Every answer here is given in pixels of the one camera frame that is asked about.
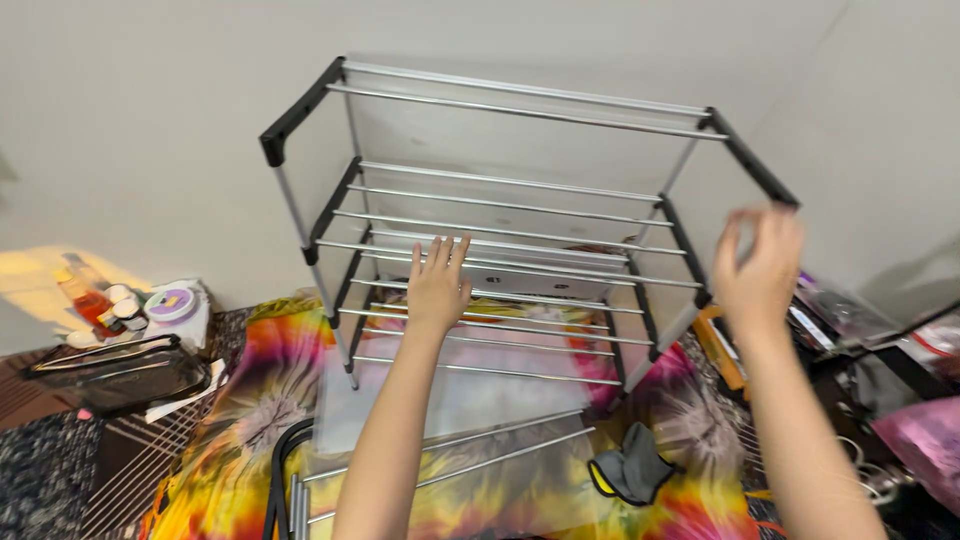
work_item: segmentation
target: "tie-dye fabric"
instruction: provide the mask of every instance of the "tie-dye fabric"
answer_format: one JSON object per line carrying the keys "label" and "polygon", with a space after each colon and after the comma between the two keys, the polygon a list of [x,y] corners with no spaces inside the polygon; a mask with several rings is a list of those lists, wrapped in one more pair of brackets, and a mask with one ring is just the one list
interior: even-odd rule
{"label": "tie-dye fabric", "polygon": [[[327,351],[332,333],[317,307],[311,301],[278,301],[260,307],[251,319],[239,367],[184,453],[179,471],[160,486],[157,509],[145,518],[146,537],[260,538],[271,449],[286,427],[312,414],[316,381],[332,357]],[[522,306],[512,308],[525,313]],[[674,346],[614,419],[596,424],[598,431],[589,440],[571,439],[418,490],[409,537],[758,538],[738,479],[742,449],[694,372]],[[664,458],[684,468],[645,507],[601,496],[586,467],[594,453],[613,448],[634,420],[652,429]],[[529,447],[570,433],[578,424],[558,421],[428,453],[420,477]],[[312,473],[347,459],[319,458],[301,447],[288,465]],[[311,515],[334,509],[342,480],[312,482]],[[311,538],[327,538],[331,525],[332,519],[314,525]]]}

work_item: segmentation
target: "pink bag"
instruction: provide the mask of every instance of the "pink bag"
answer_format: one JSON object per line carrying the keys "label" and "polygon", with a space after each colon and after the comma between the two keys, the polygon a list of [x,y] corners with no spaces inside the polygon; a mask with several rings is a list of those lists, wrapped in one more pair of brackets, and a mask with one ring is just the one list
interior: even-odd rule
{"label": "pink bag", "polygon": [[902,408],[873,428],[930,495],[960,516],[960,397]]}

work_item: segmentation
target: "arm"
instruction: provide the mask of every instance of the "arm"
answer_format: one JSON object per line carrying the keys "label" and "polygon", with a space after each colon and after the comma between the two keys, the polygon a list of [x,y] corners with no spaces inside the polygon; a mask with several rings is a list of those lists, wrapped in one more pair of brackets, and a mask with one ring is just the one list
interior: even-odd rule
{"label": "arm", "polygon": [[407,288],[410,318],[350,459],[337,500],[334,539],[407,536],[437,355],[470,300],[469,282],[460,282],[469,244],[465,236],[451,257],[453,238],[441,243],[438,236],[422,267],[420,245],[414,246]]}
{"label": "arm", "polygon": [[[784,324],[804,244],[792,213],[767,208],[731,214],[713,264],[714,288],[750,378],[763,464],[790,538],[885,539]],[[754,224],[754,249],[738,264],[744,220]]]}

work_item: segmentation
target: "rack shelf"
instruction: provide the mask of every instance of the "rack shelf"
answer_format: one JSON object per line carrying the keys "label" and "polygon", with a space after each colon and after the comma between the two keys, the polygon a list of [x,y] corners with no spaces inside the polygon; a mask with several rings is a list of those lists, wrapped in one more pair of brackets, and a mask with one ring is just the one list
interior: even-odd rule
{"label": "rack shelf", "polygon": [[[431,97],[424,95],[413,95],[399,92],[381,91],[371,88],[362,88],[348,84],[349,73],[365,73],[373,76],[393,77],[412,81],[423,81],[437,83],[442,85],[463,86],[480,90],[489,90],[493,92],[507,92],[533,96],[546,100],[562,100],[575,104],[589,104],[591,106],[605,106],[620,110],[645,111],[657,114],[666,114],[681,118],[682,120],[693,123],[688,129],[668,128],[663,126],[645,125],[635,122],[626,122],[619,120],[603,119],[583,114],[566,114],[550,112],[546,110],[520,109],[513,107],[503,107],[499,105],[474,103],[469,101],[459,101],[441,97]],[[340,182],[337,183],[333,194],[327,201],[323,211],[314,221],[313,226],[307,230],[300,218],[298,206],[284,170],[284,145],[290,134],[302,123],[322,102],[329,92],[338,92],[346,94],[347,113],[350,120],[350,134],[353,141],[354,155],[350,161]],[[673,167],[665,185],[657,194],[641,194],[625,191],[614,191],[599,189],[594,187],[584,187],[566,184],[550,184],[534,182],[530,180],[502,178],[495,176],[485,176],[468,174],[455,171],[446,171],[432,168],[413,167],[400,164],[391,164],[375,161],[367,161],[362,158],[356,129],[352,123],[352,113],[350,109],[350,99],[362,96],[367,98],[379,98],[388,100],[397,100],[412,103],[421,103],[439,107],[452,107],[459,109],[482,110],[491,113],[510,114],[537,118],[552,121],[563,121],[574,124],[588,124],[600,126],[609,129],[637,131],[664,136],[686,137],[689,142],[685,145],[680,157]],[[669,193],[681,175],[684,165],[693,153],[695,144],[698,141],[715,141],[723,143],[737,161],[743,166],[744,171],[750,178],[775,201],[780,201],[786,205],[798,206],[796,198],[786,189],[778,179],[757,159],[744,142],[733,131],[730,124],[720,113],[710,107],[696,108],[679,105],[669,105],[664,103],[648,102],[635,99],[618,98],[603,96],[598,94],[589,94],[584,92],[574,92],[559,90],[554,88],[543,88],[538,86],[515,85],[509,83],[499,83],[496,81],[486,81],[472,79],[467,77],[457,77],[439,73],[429,73],[424,71],[415,71],[409,69],[395,68],[382,65],[372,65],[347,61],[344,57],[339,57],[326,69],[320,79],[312,85],[307,92],[291,107],[287,112],[272,125],[261,137],[260,142],[268,164],[273,167],[276,178],[280,185],[280,190],[284,195],[287,207],[290,210],[294,223],[297,226],[300,235],[300,248],[303,252],[304,260],[310,267],[314,281],[318,286],[320,296],[324,303],[324,311],[330,320],[330,326],[333,329],[337,341],[337,347],[340,349],[344,358],[344,367],[349,375],[351,385],[354,389],[358,387],[358,379],[354,373],[356,362],[377,362],[389,363],[393,360],[378,356],[359,355],[358,345],[361,337],[369,335],[402,335],[402,331],[384,330],[380,328],[368,328],[368,320],[372,318],[385,318],[394,320],[405,320],[407,318],[406,306],[386,304],[375,300],[376,291],[384,289],[403,290],[406,283],[397,279],[387,279],[386,276],[380,276],[379,272],[374,279],[361,279],[357,277],[360,263],[363,260],[372,261],[374,268],[377,264],[398,264],[408,262],[412,251],[383,245],[385,242],[377,243],[377,240],[393,240],[395,242],[409,242],[416,240],[428,240],[432,238],[430,234],[414,233],[395,229],[378,229],[374,224],[393,224],[399,226],[414,226],[420,229],[429,230],[448,230],[460,232],[475,232],[494,234],[497,236],[507,236],[511,238],[522,239],[524,242],[534,244],[534,242],[551,242],[553,244],[563,244],[566,246],[587,246],[591,251],[569,250],[548,245],[527,245],[525,243],[492,242],[489,240],[478,239],[473,242],[472,255],[467,257],[464,268],[466,271],[489,272],[503,276],[518,276],[524,279],[537,279],[541,282],[553,282],[554,288],[567,289],[574,285],[582,288],[571,288],[576,291],[596,291],[603,290],[604,294],[589,296],[587,292],[581,292],[581,296],[562,297],[553,294],[544,294],[542,292],[532,292],[531,290],[483,290],[474,288],[473,297],[489,298],[506,302],[522,303],[524,305],[537,305],[542,307],[567,307],[573,309],[582,309],[592,312],[597,318],[588,322],[568,323],[562,320],[548,320],[536,317],[518,317],[514,315],[497,315],[489,313],[471,312],[464,314],[465,319],[458,324],[468,328],[489,329],[494,331],[504,331],[508,335],[522,336],[524,334],[539,334],[543,336],[578,338],[594,342],[595,346],[587,349],[577,347],[560,347],[553,345],[541,345],[537,343],[523,342],[522,338],[517,341],[504,339],[466,337],[460,335],[449,335],[446,339],[454,341],[463,341],[468,343],[488,344],[494,346],[507,346],[527,349],[541,349],[546,351],[556,351],[560,353],[575,353],[594,356],[602,361],[611,361],[616,372],[616,380],[593,379],[588,377],[570,377],[560,376],[548,373],[530,373],[515,371],[510,369],[492,369],[486,367],[462,366],[443,363],[438,364],[439,368],[463,370],[480,373],[496,373],[500,375],[537,378],[545,380],[557,380],[561,383],[579,382],[587,384],[600,384],[621,387],[621,397],[625,392],[629,392],[632,384],[636,384],[637,377],[632,377],[625,372],[621,346],[646,346],[649,349],[648,359],[656,361],[660,354],[665,351],[677,337],[685,331],[698,310],[705,306],[710,300],[708,291],[707,276],[703,271],[700,261],[689,242],[684,231],[681,218],[673,207],[669,198]],[[610,215],[600,212],[589,212],[570,209],[556,209],[544,206],[533,206],[521,204],[519,202],[502,202],[488,199],[468,198],[443,195],[439,193],[412,191],[404,189],[392,189],[386,187],[368,186],[364,182],[364,174],[370,171],[386,171],[390,173],[402,173],[426,179],[436,179],[443,183],[473,183],[489,184],[503,188],[523,187],[549,190],[559,194],[575,194],[589,197],[608,197],[625,201],[636,201],[641,204],[652,204],[647,217],[634,217],[623,215]],[[364,201],[364,211],[353,211],[343,209],[342,205],[349,193],[358,193]],[[575,236],[566,236],[552,233],[533,233],[520,229],[504,229],[498,227],[489,227],[486,225],[470,225],[466,223],[451,223],[445,221],[434,221],[427,219],[417,219],[405,217],[402,215],[386,215],[376,213],[370,210],[368,197],[377,195],[381,197],[390,197],[410,200],[420,200],[428,202],[443,202],[458,205],[469,205],[474,207],[488,207],[496,209],[511,209],[524,212],[535,212],[542,214],[551,214],[554,216],[568,216],[572,218],[586,218],[601,220],[607,222],[623,223],[638,226],[638,234],[633,237],[615,241],[615,239],[598,240],[582,238]],[[655,219],[658,213],[662,212],[665,219]],[[355,242],[343,242],[324,237],[331,223],[335,219],[360,220],[366,224],[361,238]],[[643,245],[643,239],[650,228],[665,228],[669,230],[674,238],[677,247],[663,248]],[[324,282],[318,266],[319,248],[333,248],[347,250],[352,253],[347,271],[343,277],[340,289],[335,298],[330,297],[324,287]],[[661,278],[652,278],[640,275],[637,269],[634,255],[644,253],[663,257],[680,257],[689,270],[693,282],[668,280]],[[496,278],[488,278],[490,282],[498,282]],[[362,308],[345,307],[346,298],[353,286],[366,286],[368,288],[366,300]],[[649,302],[647,301],[647,286],[671,286],[692,289],[695,291],[694,300],[690,306],[682,310],[673,324],[666,331],[658,331],[654,318],[650,313]],[[609,289],[612,287],[630,287],[634,291],[636,307],[624,307],[613,305],[608,301]],[[349,343],[344,339],[341,332],[341,314],[357,316],[356,327]],[[623,337],[617,334],[614,324],[614,315],[637,316],[638,323],[642,322],[649,339],[635,339]],[[496,322],[478,322],[469,319],[483,318]]]}

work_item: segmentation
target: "grey cloth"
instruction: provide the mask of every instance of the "grey cloth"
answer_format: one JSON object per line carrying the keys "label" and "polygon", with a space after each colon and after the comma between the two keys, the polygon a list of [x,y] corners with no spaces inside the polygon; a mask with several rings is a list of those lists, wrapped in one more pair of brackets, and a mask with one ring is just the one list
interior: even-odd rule
{"label": "grey cloth", "polygon": [[637,422],[623,437],[623,450],[607,450],[593,459],[604,480],[623,501],[652,503],[657,490],[674,472],[673,465],[657,453],[657,441],[646,426]]}

